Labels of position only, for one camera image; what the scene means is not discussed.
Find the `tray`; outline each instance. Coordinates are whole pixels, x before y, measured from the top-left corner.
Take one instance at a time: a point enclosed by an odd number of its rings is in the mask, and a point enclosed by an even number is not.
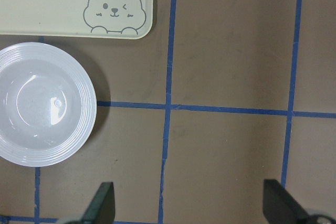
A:
[[[0,34],[139,39],[153,0],[0,0]]]

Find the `white plate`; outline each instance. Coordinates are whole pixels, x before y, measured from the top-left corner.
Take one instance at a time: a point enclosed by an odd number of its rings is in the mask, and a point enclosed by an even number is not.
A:
[[[0,34],[139,39],[153,0],[0,0]]]
[[[0,156],[48,166],[79,150],[97,111],[84,68],[59,48],[36,42],[0,51]]]

